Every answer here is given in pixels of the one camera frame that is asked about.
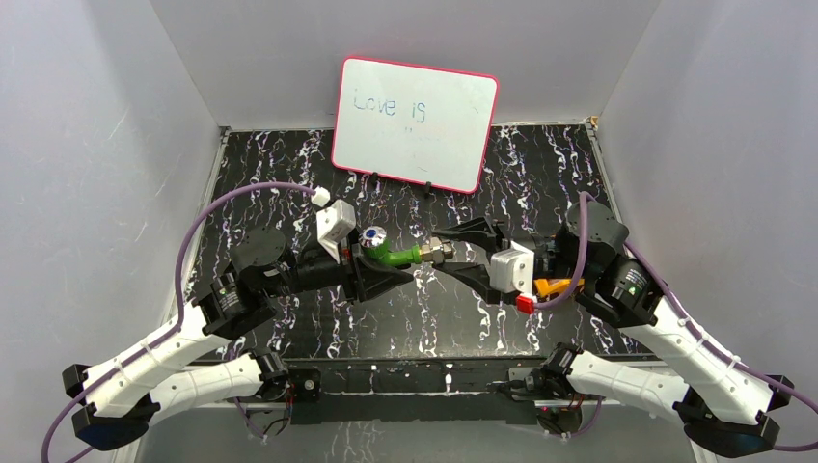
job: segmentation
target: black marble table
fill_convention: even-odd
[[[432,190],[336,169],[332,130],[231,132],[213,197],[259,181],[323,186],[353,204],[358,225],[384,227],[393,249],[426,240],[430,231],[479,216],[505,219],[512,233],[550,234],[580,191],[608,203],[608,193],[583,124],[493,127],[474,195]],[[245,231],[273,226],[299,249],[315,233],[314,210],[300,193],[262,191],[233,200],[204,224],[188,287],[209,282],[227,264]],[[458,259],[485,261],[482,251],[456,245]],[[338,287],[280,298],[274,320],[239,347],[270,345],[286,358],[422,358],[543,356],[558,341],[597,354],[646,352],[605,323],[567,303],[552,312],[518,313],[489,305],[426,264],[407,284],[364,303],[339,298]],[[208,354],[221,359],[224,351]]]

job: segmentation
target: robotic arm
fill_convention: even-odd
[[[263,186],[244,187],[217,200],[195,226],[230,197]],[[511,236],[502,222],[480,218],[435,231],[423,245],[393,252],[383,229],[359,231],[350,204],[330,202],[323,189],[309,192],[323,207],[316,214],[317,240],[296,254],[275,229],[249,231],[231,248],[230,264],[216,281],[195,288],[196,298],[184,307],[177,330],[168,331],[177,325],[175,317],[107,362],[63,372],[67,394],[82,406],[72,416],[78,438],[96,449],[115,449],[139,438],[150,425],[205,403],[250,395],[275,400],[293,388],[295,378],[304,392],[305,378],[317,371],[290,371],[269,351],[182,370],[272,318],[270,299],[340,286],[347,300],[366,301],[413,281],[403,271],[412,264],[430,262],[486,302],[513,303],[523,313],[573,296],[680,375],[645,372],[558,345],[539,368],[512,368],[500,385],[504,392],[526,399],[573,394],[615,398],[679,423],[694,442],[722,456],[774,447],[778,426],[767,412],[789,402],[792,383],[775,377],[783,388],[769,386],[712,340],[650,267],[627,254],[628,229],[603,205],[586,203],[586,194],[568,210],[554,236]],[[451,240],[483,248],[489,265],[450,261]],[[317,399],[317,391],[308,396]],[[49,440],[46,435],[43,461]]]

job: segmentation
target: purple cable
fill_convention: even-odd
[[[176,293],[178,312],[177,324],[171,327],[167,331],[167,333],[163,334],[159,338],[156,338],[153,342],[149,343],[148,348],[155,349],[159,344],[173,336],[174,333],[181,331],[181,324],[184,321],[184,288],[182,286],[182,266],[184,264],[184,256],[185,254],[187,254],[187,248],[190,247],[190,242],[193,241],[193,235],[196,234],[196,230],[199,228],[199,225],[201,225],[202,222],[204,222],[207,219],[207,216],[209,216],[214,210],[226,204],[228,201],[232,200],[237,196],[257,190],[279,188],[298,190],[309,195],[315,194],[315,190],[313,190],[309,186],[299,185],[296,183],[288,183],[284,181],[265,181],[262,183],[254,183],[252,185],[246,185],[242,186],[241,188],[236,188],[235,190],[232,190],[224,194],[223,196],[219,197],[216,201],[210,203],[207,207],[205,207],[204,210],[196,217],[196,219],[194,219],[193,224],[187,230],[187,233],[185,234],[184,238],[181,241],[181,246],[179,248],[179,253],[177,255],[177,264],[176,267],[174,268],[174,291]],[[132,364],[134,361],[142,357],[146,352],[147,351],[144,347],[134,352],[130,357],[123,360],[122,362],[123,368]],[[81,393],[79,393],[75,398],[73,398],[68,403],[68,405],[66,405],[65,408],[63,408],[63,410],[60,411],[60,413],[57,415],[57,418],[54,419],[54,422],[50,426],[48,426],[48,430],[45,431],[45,437],[43,437],[42,439],[42,446],[40,448],[40,460],[42,463],[48,463],[48,448],[51,446],[51,439],[54,438],[54,432],[57,431],[57,426],[60,425],[60,422],[65,419],[65,417],[68,415],[68,412],[70,412],[71,409],[74,408],[74,406],[79,404],[79,402],[82,401],[86,397],[86,395],[90,394],[103,383],[110,380],[112,377],[114,377],[116,373],[117,369],[111,368],[111,370],[97,378],[95,382],[91,383],[90,386],[85,388]],[[91,448],[82,450],[80,453],[71,458],[68,461],[68,463],[75,462],[76,460],[88,454],[89,451],[91,451]]]
[[[688,318],[689,317],[688,313],[685,312],[684,308],[682,308],[682,306],[679,304],[679,301],[676,299],[676,296],[673,294],[672,291],[670,291],[668,284],[666,284],[665,280],[663,280],[662,277],[659,276],[659,273],[656,271],[656,269],[653,268],[652,265],[647,263],[647,260],[645,260],[644,256],[639,251],[637,251],[637,249],[634,248],[634,246],[630,242],[625,243],[625,247],[628,248],[628,250],[634,255],[634,257],[637,258],[637,260],[644,266],[645,270],[647,270],[647,273],[649,273],[650,276],[653,277],[653,279],[656,281],[659,288],[668,298],[670,308],[673,310],[673,313],[675,313],[676,316],[678,316],[680,319]],[[694,326],[693,323],[686,323],[685,326],[688,328],[688,331],[690,331],[695,340],[701,340],[701,332],[698,330],[698,328]],[[726,364],[732,363],[733,359],[729,357],[727,354],[721,352],[710,341],[706,340],[702,345],[704,345],[708,352],[715,355],[722,362],[725,362]],[[793,388],[790,388],[789,386],[786,386],[781,382],[776,381],[775,379],[767,376],[766,374],[757,371],[753,368],[750,368],[744,364],[736,363],[735,368],[739,369],[740,371],[743,371],[744,373],[750,376],[758,378],[761,381],[764,381],[770,386],[778,388],[783,393],[790,394],[791,396],[800,400],[804,405],[811,408],[815,413],[818,413],[818,403],[815,403],[815,401],[813,401],[806,395],[803,395],[800,392],[794,390]],[[815,441],[811,444],[804,444],[802,446],[774,446],[773,449],[779,451],[810,451],[818,449],[818,441]]]
[[[577,266],[574,267],[574,273],[571,275],[571,283],[568,284],[568,288],[565,289],[562,293],[558,294],[557,297],[550,301],[545,302],[538,302],[534,304],[534,308],[540,311],[544,311],[546,309],[552,309],[556,305],[567,301],[571,296],[574,294],[574,290],[580,284],[580,280],[583,278],[583,269],[586,268],[586,258],[587,258],[587,202],[594,201],[593,197],[590,196],[590,193],[587,191],[580,192],[580,250],[577,255]]]
[[[582,436],[590,429],[591,426],[593,426],[596,423],[596,420],[599,418],[599,412],[602,410],[602,400],[604,399],[605,399],[604,397],[599,397],[596,400],[596,407],[594,407],[593,409],[593,416],[590,417],[590,421],[577,432],[572,432],[571,433],[572,438]]]
[[[235,358],[235,353],[228,349],[228,362],[230,360],[233,360],[234,358]],[[241,414],[241,418],[243,418],[244,422],[247,423],[247,427],[251,431],[253,431],[254,434],[259,436],[259,439],[262,439],[262,441],[263,441],[264,438],[267,437],[267,435],[264,434],[264,431],[259,429],[259,427],[256,426],[256,424],[254,422],[250,421],[250,417],[247,416],[247,412],[244,410],[244,407],[241,406],[241,403],[238,401],[238,397],[233,397],[232,398],[232,403],[235,404],[235,408],[238,409],[238,413]]]

